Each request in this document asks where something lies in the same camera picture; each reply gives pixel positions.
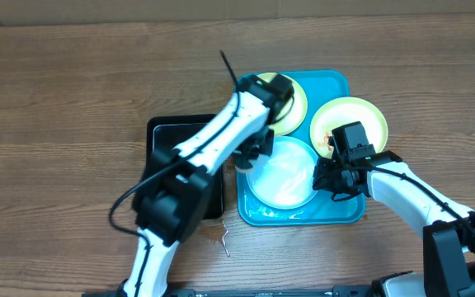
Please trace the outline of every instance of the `wooden table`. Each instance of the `wooden table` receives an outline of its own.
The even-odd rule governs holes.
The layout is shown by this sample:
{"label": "wooden table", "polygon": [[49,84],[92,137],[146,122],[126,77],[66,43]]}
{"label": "wooden table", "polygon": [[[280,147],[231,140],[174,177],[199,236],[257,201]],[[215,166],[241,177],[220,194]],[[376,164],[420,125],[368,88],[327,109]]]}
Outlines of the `wooden table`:
{"label": "wooden table", "polygon": [[[475,15],[0,27],[0,295],[115,288],[136,240],[111,203],[140,177],[154,116],[215,113],[237,74],[334,68],[386,116],[388,148],[475,209]],[[254,228],[228,164],[219,220],[175,257],[174,286],[327,288],[422,270],[421,240],[368,200],[348,225]],[[132,226],[125,203],[117,220]]]}

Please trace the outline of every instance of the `yellow plate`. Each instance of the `yellow plate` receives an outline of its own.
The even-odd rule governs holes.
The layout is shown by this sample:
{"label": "yellow plate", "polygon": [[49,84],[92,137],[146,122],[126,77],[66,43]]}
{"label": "yellow plate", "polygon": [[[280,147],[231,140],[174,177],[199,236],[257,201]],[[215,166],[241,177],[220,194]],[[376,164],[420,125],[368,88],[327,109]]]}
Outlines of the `yellow plate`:
{"label": "yellow plate", "polygon": [[355,97],[342,97],[320,107],[311,120],[311,142],[318,154],[331,158],[326,133],[342,125],[360,121],[364,126],[368,141],[375,147],[375,152],[383,151],[388,140],[388,124],[384,115],[375,105]]}
{"label": "yellow plate", "polygon": [[[269,83],[276,74],[278,73],[262,73],[257,77]],[[287,112],[289,112],[289,114],[279,123],[270,126],[270,128],[274,130],[274,134],[276,136],[289,134],[296,130],[296,128],[302,124],[303,119],[305,119],[305,115],[307,115],[307,96],[305,96],[302,86],[300,86],[299,83],[297,83],[292,78],[286,75],[284,76],[293,82],[294,104],[291,101],[288,101],[284,108],[281,109],[280,114],[278,117],[276,117],[276,119],[280,119],[285,114],[287,114]]]}

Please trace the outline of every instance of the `blue tray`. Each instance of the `blue tray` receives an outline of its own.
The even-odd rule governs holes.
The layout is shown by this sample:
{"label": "blue tray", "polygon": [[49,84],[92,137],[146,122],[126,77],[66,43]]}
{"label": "blue tray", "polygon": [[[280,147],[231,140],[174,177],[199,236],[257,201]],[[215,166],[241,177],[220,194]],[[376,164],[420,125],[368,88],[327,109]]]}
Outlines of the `blue tray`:
{"label": "blue tray", "polygon": [[[309,129],[314,114],[326,102],[350,95],[347,80],[334,70],[290,71],[281,74],[297,81],[308,99],[307,115],[303,123],[286,136],[300,139],[312,147]],[[333,202],[331,192],[319,191],[306,205],[292,210],[279,210],[263,204],[252,194],[245,174],[238,172],[236,175],[237,208],[241,217],[253,226],[348,224],[360,219],[366,209],[362,194],[351,200]]]}

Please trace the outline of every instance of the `black container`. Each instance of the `black container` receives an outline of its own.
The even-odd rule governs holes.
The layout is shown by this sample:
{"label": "black container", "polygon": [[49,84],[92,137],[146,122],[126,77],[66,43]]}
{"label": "black container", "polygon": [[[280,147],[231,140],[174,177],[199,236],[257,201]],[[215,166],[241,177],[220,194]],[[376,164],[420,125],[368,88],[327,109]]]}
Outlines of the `black container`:
{"label": "black container", "polygon": [[[148,122],[146,162],[155,147],[173,149],[199,132],[215,115],[158,116]],[[224,212],[223,166],[214,175],[214,184],[204,219],[217,219]]]}

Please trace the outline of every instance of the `wood grain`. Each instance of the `wood grain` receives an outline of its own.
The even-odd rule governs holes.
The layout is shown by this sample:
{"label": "wood grain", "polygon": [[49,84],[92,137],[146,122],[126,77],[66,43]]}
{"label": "wood grain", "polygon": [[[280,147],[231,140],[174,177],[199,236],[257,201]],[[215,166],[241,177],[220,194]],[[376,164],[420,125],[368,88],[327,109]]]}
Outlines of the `wood grain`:
{"label": "wood grain", "polygon": [[[135,238],[106,214],[145,162],[154,116],[217,112],[238,75],[334,68],[386,116],[388,148],[475,208],[475,15],[0,28],[0,296],[78,296],[129,275]],[[231,257],[203,222],[174,286],[324,288],[422,271],[421,240],[368,200],[349,225],[254,228],[227,164]],[[118,221],[132,226],[126,203]]]}

